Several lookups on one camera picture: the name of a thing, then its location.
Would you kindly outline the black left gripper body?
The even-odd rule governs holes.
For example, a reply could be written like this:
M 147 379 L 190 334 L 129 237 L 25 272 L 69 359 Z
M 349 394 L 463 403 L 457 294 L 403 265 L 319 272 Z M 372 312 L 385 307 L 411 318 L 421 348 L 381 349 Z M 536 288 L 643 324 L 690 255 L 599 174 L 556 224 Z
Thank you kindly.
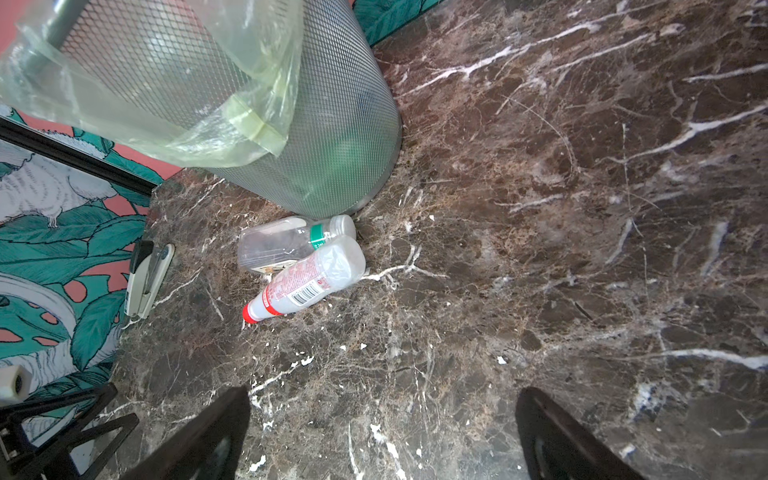
M 139 424 L 136 414 L 97 425 L 116 397 L 109 383 L 52 399 L 28 399 L 31 374 L 1 369 L 1 477 L 95 479 Z

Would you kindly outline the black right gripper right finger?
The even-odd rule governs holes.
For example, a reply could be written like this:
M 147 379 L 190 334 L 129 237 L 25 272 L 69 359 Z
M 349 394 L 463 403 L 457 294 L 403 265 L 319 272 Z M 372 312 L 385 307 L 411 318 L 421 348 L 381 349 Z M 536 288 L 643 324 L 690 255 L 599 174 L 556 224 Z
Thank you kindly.
M 642 479 L 538 388 L 521 390 L 515 418 L 531 479 Z

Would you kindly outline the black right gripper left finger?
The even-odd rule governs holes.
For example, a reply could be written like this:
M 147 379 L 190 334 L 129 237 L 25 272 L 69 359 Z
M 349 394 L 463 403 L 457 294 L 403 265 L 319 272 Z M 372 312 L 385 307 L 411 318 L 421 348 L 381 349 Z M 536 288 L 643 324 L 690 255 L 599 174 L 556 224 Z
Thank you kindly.
M 247 388 L 232 387 L 122 477 L 233 479 L 250 415 Z

